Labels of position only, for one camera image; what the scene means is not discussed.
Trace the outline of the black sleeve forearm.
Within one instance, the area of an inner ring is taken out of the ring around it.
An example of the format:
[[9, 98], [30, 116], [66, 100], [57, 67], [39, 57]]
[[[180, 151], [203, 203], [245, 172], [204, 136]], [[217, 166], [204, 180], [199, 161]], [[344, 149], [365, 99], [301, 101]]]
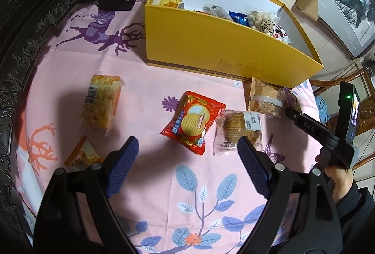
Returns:
[[374, 238], [374, 198], [368, 188], [359, 189], [353, 181], [336, 209], [343, 235], [341, 253], [370, 253], [367, 242]]

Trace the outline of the right hand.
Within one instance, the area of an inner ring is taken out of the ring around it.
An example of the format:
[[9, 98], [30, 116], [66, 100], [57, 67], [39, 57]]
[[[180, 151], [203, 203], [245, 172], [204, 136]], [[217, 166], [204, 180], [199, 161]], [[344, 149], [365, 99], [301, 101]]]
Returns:
[[353, 172], [350, 169], [342, 169], [338, 165], [326, 166], [324, 172], [335, 184], [332, 198], [334, 203], [338, 204], [352, 187]]

